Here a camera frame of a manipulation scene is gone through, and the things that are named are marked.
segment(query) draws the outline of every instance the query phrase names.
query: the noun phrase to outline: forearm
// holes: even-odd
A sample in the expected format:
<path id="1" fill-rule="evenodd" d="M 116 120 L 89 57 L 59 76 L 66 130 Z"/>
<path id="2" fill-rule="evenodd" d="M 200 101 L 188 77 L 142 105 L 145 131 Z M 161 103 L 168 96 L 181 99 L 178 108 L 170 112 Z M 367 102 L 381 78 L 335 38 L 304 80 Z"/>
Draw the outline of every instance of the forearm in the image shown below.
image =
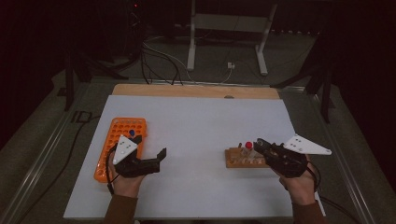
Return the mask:
<path id="1" fill-rule="evenodd" d="M 308 205 L 292 204 L 295 224 L 327 224 L 318 201 Z"/>
<path id="2" fill-rule="evenodd" d="M 132 223 L 137 198 L 114 194 L 107 208 L 104 224 Z"/>

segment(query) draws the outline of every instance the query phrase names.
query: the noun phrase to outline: orange tray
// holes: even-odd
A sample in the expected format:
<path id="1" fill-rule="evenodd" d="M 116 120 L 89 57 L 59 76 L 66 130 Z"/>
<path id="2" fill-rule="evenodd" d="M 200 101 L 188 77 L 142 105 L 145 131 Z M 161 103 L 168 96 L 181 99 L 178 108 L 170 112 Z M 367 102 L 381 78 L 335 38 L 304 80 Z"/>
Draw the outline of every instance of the orange tray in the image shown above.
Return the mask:
<path id="1" fill-rule="evenodd" d="M 111 121 L 110 128 L 108 129 L 106 141 L 103 145 L 102 153 L 100 154 L 99 161 L 96 165 L 95 174 L 93 177 L 101 182 L 106 183 L 106 156 L 108 151 L 118 143 L 120 135 L 123 134 L 127 138 L 131 138 L 130 131 L 134 130 L 134 136 L 142 135 L 142 142 L 137 146 L 137 158 L 140 159 L 143 152 L 144 138 L 147 125 L 146 120 L 141 118 L 114 118 Z"/>

